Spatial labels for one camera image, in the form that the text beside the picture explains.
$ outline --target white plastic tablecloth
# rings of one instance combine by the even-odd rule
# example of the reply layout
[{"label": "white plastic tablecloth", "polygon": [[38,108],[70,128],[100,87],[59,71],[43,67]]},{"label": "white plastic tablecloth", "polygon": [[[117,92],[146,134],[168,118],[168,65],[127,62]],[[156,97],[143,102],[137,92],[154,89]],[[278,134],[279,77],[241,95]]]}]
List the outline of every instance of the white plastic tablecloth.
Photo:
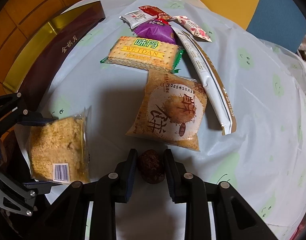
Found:
[{"label": "white plastic tablecloth", "polygon": [[[83,0],[71,8],[93,1],[97,0]],[[87,133],[92,181],[112,172],[130,148],[139,154],[170,148],[176,161],[204,181],[229,181],[279,239],[289,239],[306,211],[306,64],[277,45],[261,42],[199,0],[101,3],[106,19],[74,47],[40,104],[44,116],[53,113],[59,118],[91,109]],[[212,43],[197,41],[228,92],[237,120],[235,133],[222,136],[216,130],[218,121],[208,103],[198,132],[200,152],[125,135],[144,97],[148,73],[100,60],[120,36],[133,35],[118,16],[142,5],[185,15],[209,33]],[[187,55],[178,68],[178,75],[197,79]],[[27,131],[16,127],[16,136],[27,158]],[[49,201],[65,187],[53,187]],[[166,180],[150,185],[137,173],[129,203],[116,205],[116,222],[117,239],[180,240],[185,205],[172,203]]]}]

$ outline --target blue panel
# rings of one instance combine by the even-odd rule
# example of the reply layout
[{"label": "blue panel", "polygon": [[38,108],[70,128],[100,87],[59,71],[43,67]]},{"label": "blue panel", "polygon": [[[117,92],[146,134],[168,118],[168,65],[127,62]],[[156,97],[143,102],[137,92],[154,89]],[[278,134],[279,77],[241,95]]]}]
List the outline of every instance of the blue panel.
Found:
[{"label": "blue panel", "polygon": [[296,52],[306,34],[306,19],[293,0],[259,0],[247,31]]}]

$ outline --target yellow and blue surface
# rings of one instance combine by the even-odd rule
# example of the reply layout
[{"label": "yellow and blue surface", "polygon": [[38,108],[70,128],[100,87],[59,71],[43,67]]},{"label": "yellow and blue surface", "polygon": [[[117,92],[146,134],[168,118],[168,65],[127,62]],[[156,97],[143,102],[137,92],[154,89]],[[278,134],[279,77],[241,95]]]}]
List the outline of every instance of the yellow and blue surface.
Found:
[{"label": "yellow and blue surface", "polygon": [[201,0],[259,39],[295,52],[306,34],[306,20],[293,0]]}]

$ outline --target yellow banner label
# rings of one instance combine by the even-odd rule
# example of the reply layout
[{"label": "yellow banner label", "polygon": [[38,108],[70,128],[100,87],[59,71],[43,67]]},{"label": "yellow banner label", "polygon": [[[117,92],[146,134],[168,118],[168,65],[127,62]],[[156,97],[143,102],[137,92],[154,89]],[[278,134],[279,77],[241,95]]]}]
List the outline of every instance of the yellow banner label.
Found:
[{"label": "yellow banner label", "polygon": [[130,47],[130,46],[123,46],[120,51],[127,51],[127,52],[133,52],[137,54],[142,54],[146,56],[152,56],[152,57],[158,57],[158,58],[163,58],[163,55],[165,53],[151,50],[151,49],[142,49],[142,48],[137,48],[137,47]]}]

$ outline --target long white packet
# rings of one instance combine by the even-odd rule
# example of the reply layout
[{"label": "long white packet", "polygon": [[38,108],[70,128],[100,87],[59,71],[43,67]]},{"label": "long white packet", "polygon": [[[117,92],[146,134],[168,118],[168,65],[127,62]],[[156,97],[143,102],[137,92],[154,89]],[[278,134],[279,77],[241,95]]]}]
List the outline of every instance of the long white packet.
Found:
[{"label": "long white packet", "polygon": [[235,132],[236,120],[229,96],[210,58],[188,33],[173,26],[172,28],[181,40],[197,71],[204,90],[222,126],[222,135]]}]

